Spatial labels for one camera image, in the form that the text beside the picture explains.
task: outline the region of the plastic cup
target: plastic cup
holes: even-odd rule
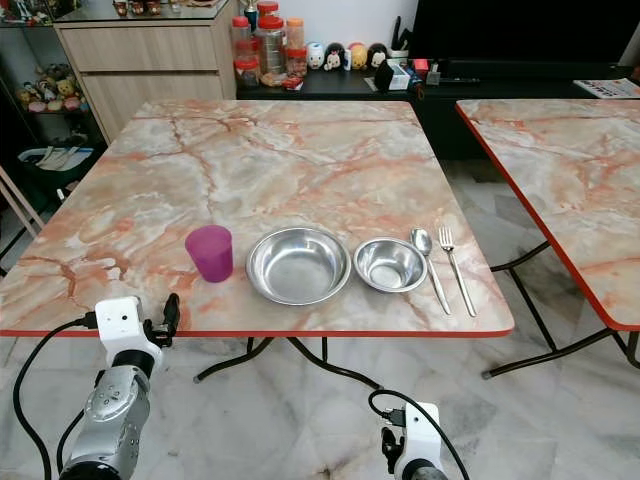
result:
[[[207,282],[222,282],[233,272],[231,232],[226,228],[207,225],[194,230],[184,246]]]

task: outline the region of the stainless steel bowl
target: stainless steel bowl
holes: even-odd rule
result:
[[[247,276],[269,300],[310,305],[335,295],[349,279],[349,251],[330,233],[287,228],[260,240],[247,257]]]
[[[353,264],[364,282],[381,292],[408,292],[427,276],[427,262],[410,243],[396,238],[368,240],[356,249]]]

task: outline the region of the drawer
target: drawer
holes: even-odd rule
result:
[[[109,142],[149,100],[222,99],[220,78],[212,73],[83,75],[82,80]]]
[[[207,26],[64,28],[80,72],[217,70]]]

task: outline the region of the wire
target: wire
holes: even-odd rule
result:
[[[74,418],[71,421],[67,429],[64,431],[64,433],[62,434],[62,437],[60,437],[60,441],[58,442],[58,448],[56,449],[56,464],[58,466],[58,473],[61,473],[62,468],[64,467],[64,462],[62,461],[62,454],[64,450],[64,444],[67,441],[67,437],[69,437],[69,435],[71,434],[71,431],[76,427],[76,425],[80,422],[80,420],[82,420],[83,416],[84,416],[84,410],[80,410],[78,412],[78,415],[76,415],[76,418]]]
[[[24,416],[22,411],[22,405],[20,405],[20,387],[22,386],[22,381],[24,380],[25,375],[27,374],[27,370],[33,363],[36,358],[36,355],[42,350],[42,347],[51,340],[55,335],[60,333],[62,330],[66,330],[70,327],[77,327],[80,325],[84,325],[84,319],[74,320],[73,322],[65,323],[64,325],[60,325],[57,328],[54,328],[49,333],[47,333],[40,343],[36,345],[36,348],[33,349],[33,352],[27,358],[27,361],[24,363],[22,368],[20,369],[20,373],[18,373],[18,377],[16,378],[16,383],[13,386],[13,410],[16,412],[16,417],[18,418],[18,422],[22,425],[29,438],[33,440],[33,443],[36,444],[38,448],[38,452],[40,452],[40,457],[42,457],[42,467],[44,469],[44,480],[51,480],[51,459],[49,458],[49,452],[47,451],[47,447],[42,441],[42,438],[38,435],[38,433],[33,429],[27,418]]]
[[[373,410],[375,413],[380,415],[382,418],[388,418],[388,416],[389,416],[388,412],[383,412],[382,410],[380,410],[378,407],[376,407],[373,404],[373,399],[376,398],[377,396],[380,396],[380,395],[390,395],[392,397],[398,397],[398,398],[404,400],[405,402],[410,403],[411,405],[413,405],[422,415],[424,415],[425,418],[427,420],[429,420],[429,423],[431,423],[433,428],[436,429],[436,431],[438,432],[438,434],[442,438],[442,441],[445,443],[445,445],[447,446],[447,448],[451,452],[451,455],[453,456],[453,459],[456,461],[456,464],[458,465],[458,468],[460,469],[460,473],[462,473],[462,478],[464,478],[464,480],[469,480],[469,474],[467,473],[467,469],[464,468],[464,464],[462,463],[462,460],[460,459],[460,456],[458,455],[458,452],[454,448],[453,444],[451,443],[451,441],[449,440],[447,435],[444,433],[444,431],[440,428],[440,425],[438,425],[438,422],[436,422],[433,419],[433,417],[431,415],[429,415],[429,413],[427,413],[427,411],[420,406],[420,404],[418,402],[416,402],[412,398],[406,396],[404,393],[396,392],[395,390],[386,390],[386,389],[376,390],[376,391],[372,392],[371,395],[369,395],[369,406],[371,407],[371,410]]]

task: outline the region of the metal spoon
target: metal spoon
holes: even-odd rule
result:
[[[433,286],[436,289],[436,295],[438,296],[438,300],[440,300],[440,304],[444,309],[447,315],[451,315],[451,308],[449,308],[449,302],[447,302],[447,298],[444,296],[444,290],[442,290],[442,284],[440,283],[440,279],[438,278],[438,274],[436,273],[435,268],[433,268],[433,263],[431,263],[431,259],[429,258],[429,254],[431,253],[431,237],[427,233],[424,228],[412,228],[411,229],[411,243],[413,246],[418,249],[418,251],[424,255],[424,258],[427,260],[427,268],[429,270],[429,274],[431,275],[431,279],[433,280]]]

